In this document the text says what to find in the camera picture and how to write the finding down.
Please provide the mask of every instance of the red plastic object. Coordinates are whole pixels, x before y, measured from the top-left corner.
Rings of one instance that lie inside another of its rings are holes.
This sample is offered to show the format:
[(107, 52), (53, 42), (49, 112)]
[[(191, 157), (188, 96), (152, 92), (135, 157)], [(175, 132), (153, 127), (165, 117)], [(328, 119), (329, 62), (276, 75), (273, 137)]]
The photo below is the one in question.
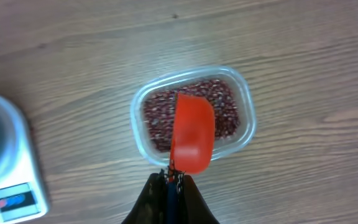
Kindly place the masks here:
[(175, 169), (190, 174), (204, 171), (211, 161), (214, 134), (214, 110), (207, 99), (179, 93), (170, 154)]

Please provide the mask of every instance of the beans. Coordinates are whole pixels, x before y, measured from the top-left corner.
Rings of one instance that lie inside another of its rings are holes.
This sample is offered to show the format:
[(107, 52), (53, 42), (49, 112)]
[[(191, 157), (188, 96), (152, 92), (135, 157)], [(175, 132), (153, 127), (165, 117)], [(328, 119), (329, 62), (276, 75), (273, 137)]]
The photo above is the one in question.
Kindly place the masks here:
[(215, 140), (229, 138), (236, 133), (241, 122), (231, 89), (220, 79), (201, 80), (173, 90), (156, 92), (145, 100), (145, 122), (157, 150), (165, 152), (171, 148), (177, 93), (203, 96), (209, 101), (215, 112)]

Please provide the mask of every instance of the wooden table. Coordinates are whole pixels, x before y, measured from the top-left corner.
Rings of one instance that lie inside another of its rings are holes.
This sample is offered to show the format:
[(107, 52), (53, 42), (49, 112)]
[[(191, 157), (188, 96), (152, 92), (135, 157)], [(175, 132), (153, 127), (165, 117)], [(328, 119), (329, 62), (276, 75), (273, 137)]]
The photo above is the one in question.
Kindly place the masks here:
[(34, 130), (52, 200), (29, 223), (120, 223), (150, 173), (134, 93), (222, 64), (257, 134), (194, 176), (221, 223), (358, 223), (358, 0), (0, 0), (0, 94)]

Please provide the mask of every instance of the kitchen scale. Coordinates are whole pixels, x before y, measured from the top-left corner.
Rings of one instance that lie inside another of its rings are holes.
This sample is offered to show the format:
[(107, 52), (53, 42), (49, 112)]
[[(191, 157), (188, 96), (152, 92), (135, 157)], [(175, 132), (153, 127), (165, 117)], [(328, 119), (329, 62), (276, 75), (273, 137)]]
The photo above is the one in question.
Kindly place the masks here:
[(0, 96), (0, 223), (38, 218), (48, 208), (26, 120)]

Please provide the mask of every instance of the red spoon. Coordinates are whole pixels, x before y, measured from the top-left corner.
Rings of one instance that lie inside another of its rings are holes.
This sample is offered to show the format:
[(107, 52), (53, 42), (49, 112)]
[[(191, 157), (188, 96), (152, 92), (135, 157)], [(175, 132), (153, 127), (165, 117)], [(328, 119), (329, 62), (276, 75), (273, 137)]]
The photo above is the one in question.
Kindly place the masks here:
[(173, 122), (170, 168), (199, 174), (211, 161), (215, 137), (215, 116), (206, 98), (177, 95)]

